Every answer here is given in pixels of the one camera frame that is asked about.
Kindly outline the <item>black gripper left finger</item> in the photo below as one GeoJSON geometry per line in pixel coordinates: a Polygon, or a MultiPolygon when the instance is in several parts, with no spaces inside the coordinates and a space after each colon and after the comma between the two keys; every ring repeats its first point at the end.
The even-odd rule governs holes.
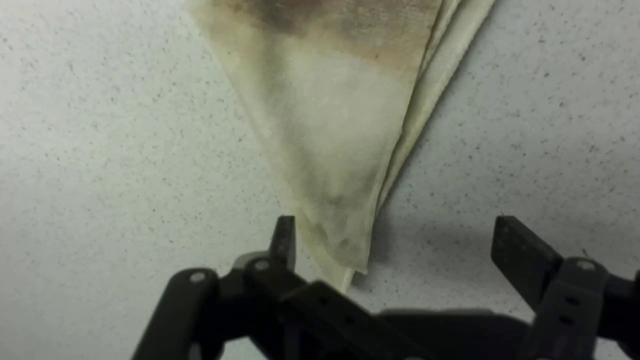
{"type": "Polygon", "coordinates": [[[276,220],[266,250],[239,256],[217,276],[176,272],[150,316],[134,360],[220,360],[226,343],[247,339],[266,360],[363,360],[351,333],[360,310],[321,281],[294,273],[295,220],[276,220]]]}

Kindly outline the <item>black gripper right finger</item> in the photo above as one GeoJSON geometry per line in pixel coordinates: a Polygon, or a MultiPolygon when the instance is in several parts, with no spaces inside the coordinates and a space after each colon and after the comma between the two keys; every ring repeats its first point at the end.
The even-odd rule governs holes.
{"type": "Polygon", "coordinates": [[[515,215],[497,215],[489,257],[532,308],[520,360],[594,360],[600,338],[640,360],[640,286],[592,257],[564,257],[515,215]]]}

